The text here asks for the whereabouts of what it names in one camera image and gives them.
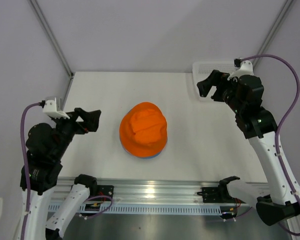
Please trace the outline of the orange bucket hat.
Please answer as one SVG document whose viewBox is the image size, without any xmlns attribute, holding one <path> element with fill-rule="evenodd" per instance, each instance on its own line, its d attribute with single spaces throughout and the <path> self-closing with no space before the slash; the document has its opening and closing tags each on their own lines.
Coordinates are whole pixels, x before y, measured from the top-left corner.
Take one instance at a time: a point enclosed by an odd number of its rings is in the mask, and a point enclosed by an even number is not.
<svg viewBox="0 0 300 240">
<path fill-rule="evenodd" d="M 161 110 L 151 102 L 141 102 L 134 106 L 122 119 L 119 137 L 141 141 L 158 141 L 168 136 L 168 122 Z M 136 151 L 136 155 L 147 154 L 146 150 Z"/>
</svg>

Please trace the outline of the blue bucket hat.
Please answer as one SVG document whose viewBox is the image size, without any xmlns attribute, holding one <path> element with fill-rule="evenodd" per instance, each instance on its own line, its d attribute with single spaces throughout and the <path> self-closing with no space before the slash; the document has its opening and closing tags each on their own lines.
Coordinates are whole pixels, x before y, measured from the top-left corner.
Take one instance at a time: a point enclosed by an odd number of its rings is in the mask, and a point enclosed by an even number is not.
<svg viewBox="0 0 300 240">
<path fill-rule="evenodd" d="M 120 136 L 119 138 L 122 148 L 131 156 L 139 158 L 139 159 L 153 159 L 161 154 L 164 150 L 167 142 L 168 136 L 166 135 L 163 138 L 158 139 L 157 141 L 149 141 L 142 140 L 141 142 L 129 139 L 127 137 Z M 141 149 L 150 148 L 150 150 L 146 150 L 147 154 L 141 153 L 136 154 L 136 152 L 140 152 Z"/>
</svg>

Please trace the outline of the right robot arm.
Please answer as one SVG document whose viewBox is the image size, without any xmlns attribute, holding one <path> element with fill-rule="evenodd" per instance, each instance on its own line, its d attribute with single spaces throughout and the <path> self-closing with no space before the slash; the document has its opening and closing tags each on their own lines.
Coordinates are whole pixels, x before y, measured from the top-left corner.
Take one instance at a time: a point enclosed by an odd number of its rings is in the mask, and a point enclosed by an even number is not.
<svg viewBox="0 0 300 240">
<path fill-rule="evenodd" d="M 219 181 L 220 200 L 238 199 L 249 204 L 268 226 L 300 215 L 300 187 L 280 143 L 275 141 L 279 129 L 275 119 L 262 107 L 264 86 L 261 79 L 250 74 L 231 77 L 213 70 L 196 86 L 204 98 L 215 87 L 211 99 L 226 103 L 235 113 L 235 122 L 255 151 L 269 187 L 269 194 L 262 195 L 239 177 L 227 177 Z"/>
</svg>

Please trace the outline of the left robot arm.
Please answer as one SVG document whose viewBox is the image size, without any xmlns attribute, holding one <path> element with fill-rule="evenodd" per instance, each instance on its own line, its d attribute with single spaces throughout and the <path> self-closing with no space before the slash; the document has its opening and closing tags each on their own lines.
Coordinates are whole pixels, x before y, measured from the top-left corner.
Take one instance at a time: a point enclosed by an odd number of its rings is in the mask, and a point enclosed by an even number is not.
<svg viewBox="0 0 300 240">
<path fill-rule="evenodd" d="M 59 209 L 51 218 L 48 208 L 62 170 L 61 159 L 75 135 L 96 132 L 100 110 L 72 112 L 43 109 L 54 122 L 34 125 L 28 138 L 21 139 L 24 166 L 21 170 L 22 216 L 18 229 L 19 240 L 61 240 L 85 200 L 93 200 L 98 194 L 96 178 L 81 174 Z"/>
</svg>

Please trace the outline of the white plastic basket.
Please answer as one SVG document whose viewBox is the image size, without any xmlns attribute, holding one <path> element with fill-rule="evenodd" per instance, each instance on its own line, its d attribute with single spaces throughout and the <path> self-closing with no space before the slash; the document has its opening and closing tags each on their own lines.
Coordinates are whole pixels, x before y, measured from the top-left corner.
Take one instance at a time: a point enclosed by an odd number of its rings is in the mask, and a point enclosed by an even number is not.
<svg viewBox="0 0 300 240">
<path fill-rule="evenodd" d="M 205 80 L 213 70 L 218 70 L 225 74 L 231 74 L 235 71 L 234 60 L 213 60 L 213 61 L 196 61 L 192 64 L 192 90 L 194 98 L 201 103 L 221 104 L 221 102 L 213 101 L 211 96 L 216 91 L 216 86 L 213 86 L 207 97 L 200 97 L 197 83 Z"/>
</svg>

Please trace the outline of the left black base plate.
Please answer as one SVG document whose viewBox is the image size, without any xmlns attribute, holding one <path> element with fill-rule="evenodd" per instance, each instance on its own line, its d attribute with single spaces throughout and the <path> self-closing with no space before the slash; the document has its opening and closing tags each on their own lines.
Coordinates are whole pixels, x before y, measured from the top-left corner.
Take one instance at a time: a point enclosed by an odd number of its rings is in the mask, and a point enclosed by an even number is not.
<svg viewBox="0 0 300 240">
<path fill-rule="evenodd" d="M 89 198 L 92 198 L 92 201 L 110 202 L 114 196 L 114 189 L 113 185 L 98 185 Z"/>
</svg>

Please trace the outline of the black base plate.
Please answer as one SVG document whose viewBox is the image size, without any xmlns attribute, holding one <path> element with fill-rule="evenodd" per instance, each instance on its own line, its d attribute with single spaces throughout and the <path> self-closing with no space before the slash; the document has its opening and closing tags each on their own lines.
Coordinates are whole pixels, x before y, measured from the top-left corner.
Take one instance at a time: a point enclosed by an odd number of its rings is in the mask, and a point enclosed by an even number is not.
<svg viewBox="0 0 300 240">
<path fill-rule="evenodd" d="M 202 187 L 201 191 L 196 193 L 202 197 L 203 203 L 221 203 L 221 204 L 244 204 L 245 202 L 231 197 L 226 189 L 222 187 Z"/>
<path fill-rule="evenodd" d="M 114 189 L 113 185 L 98 185 L 89 198 L 92 198 L 92 201 L 110 202 L 114 196 Z"/>
</svg>

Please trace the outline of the aluminium mounting rail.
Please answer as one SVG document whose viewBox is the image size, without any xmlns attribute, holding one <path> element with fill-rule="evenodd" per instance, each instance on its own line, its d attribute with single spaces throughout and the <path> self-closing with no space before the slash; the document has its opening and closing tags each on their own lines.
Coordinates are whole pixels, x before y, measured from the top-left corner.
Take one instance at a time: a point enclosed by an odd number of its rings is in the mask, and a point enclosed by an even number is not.
<svg viewBox="0 0 300 240">
<path fill-rule="evenodd" d="M 114 203 L 131 205 L 201 205 L 197 195 L 203 187 L 217 187 L 218 182 L 183 180 L 98 179 L 97 184 L 114 186 Z"/>
</svg>

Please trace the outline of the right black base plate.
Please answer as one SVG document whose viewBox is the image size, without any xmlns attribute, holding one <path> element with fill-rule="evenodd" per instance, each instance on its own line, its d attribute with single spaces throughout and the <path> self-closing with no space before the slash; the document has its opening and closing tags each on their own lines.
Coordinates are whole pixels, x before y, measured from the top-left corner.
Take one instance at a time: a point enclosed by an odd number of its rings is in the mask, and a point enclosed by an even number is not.
<svg viewBox="0 0 300 240">
<path fill-rule="evenodd" d="M 245 202 L 231 197 L 226 189 L 222 187 L 202 187 L 201 191 L 196 193 L 202 197 L 203 203 L 221 203 L 221 204 L 244 204 Z"/>
</svg>

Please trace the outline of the left aluminium corner post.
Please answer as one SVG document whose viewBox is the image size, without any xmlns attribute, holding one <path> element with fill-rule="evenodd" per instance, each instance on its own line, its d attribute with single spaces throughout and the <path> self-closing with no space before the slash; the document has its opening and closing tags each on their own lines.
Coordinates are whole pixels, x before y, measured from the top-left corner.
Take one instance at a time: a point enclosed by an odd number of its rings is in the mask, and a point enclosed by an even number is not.
<svg viewBox="0 0 300 240">
<path fill-rule="evenodd" d="M 48 39 L 56 57 L 58 58 L 61 66 L 63 67 L 66 75 L 68 76 L 68 78 L 72 79 L 74 73 L 71 70 L 71 67 L 68 63 L 68 61 L 66 60 L 66 57 L 55 37 L 55 34 L 53 33 L 47 18 L 43 12 L 43 10 L 41 9 L 39 2 L 37 0 L 28 0 L 27 1 L 30 5 L 30 7 L 32 8 L 34 15 L 36 16 L 46 38 Z"/>
</svg>

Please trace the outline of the aluminium corner post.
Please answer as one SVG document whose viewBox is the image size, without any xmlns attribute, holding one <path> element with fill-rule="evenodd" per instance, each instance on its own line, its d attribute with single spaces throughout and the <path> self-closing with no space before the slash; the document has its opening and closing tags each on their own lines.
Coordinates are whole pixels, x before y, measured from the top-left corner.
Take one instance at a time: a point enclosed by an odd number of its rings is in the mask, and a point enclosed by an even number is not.
<svg viewBox="0 0 300 240">
<path fill-rule="evenodd" d="M 43 12 L 43 10 L 41 9 L 39 2 L 37 0 L 28 0 L 27 1 L 30 5 L 30 7 L 32 8 L 34 15 L 36 16 L 46 38 L 48 39 L 56 57 L 58 58 L 61 66 L 63 67 L 66 75 L 68 76 L 68 78 L 72 79 L 74 73 L 71 70 L 71 67 L 68 63 L 68 61 L 66 60 L 66 57 L 55 37 L 55 34 L 53 33 L 47 18 Z"/>
<path fill-rule="evenodd" d="M 275 17 L 274 22 L 271 24 L 264 40 L 262 41 L 260 47 L 258 48 L 256 55 L 267 54 L 276 35 L 278 34 L 279 30 L 283 26 L 286 18 L 288 17 L 289 13 L 293 9 L 296 2 L 297 0 L 285 0 L 283 2 L 283 5 L 280 8 L 277 16 Z"/>
</svg>

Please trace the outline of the right aluminium corner post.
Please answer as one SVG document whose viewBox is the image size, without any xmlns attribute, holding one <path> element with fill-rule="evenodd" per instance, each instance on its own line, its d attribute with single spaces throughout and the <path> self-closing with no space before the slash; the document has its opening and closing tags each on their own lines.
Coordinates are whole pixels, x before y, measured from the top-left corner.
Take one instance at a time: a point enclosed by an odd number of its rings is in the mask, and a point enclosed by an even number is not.
<svg viewBox="0 0 300 240">
<path fill-rule="evenodd" d="M 264 40 L 262 41 L 260 47 L 258 48 L 256 55 L 267 54 L 276 35 L 278 34 L 279 30 L 283 26 L 286 18 L 288 17 L 289 13 L 293 9 L 296 2 L 297 0 L 285 0 L 283 2 L 283 5 L 280 8 L 277 16 L 275 17 L 274 22 L 271 24 Z"/>
</svg>

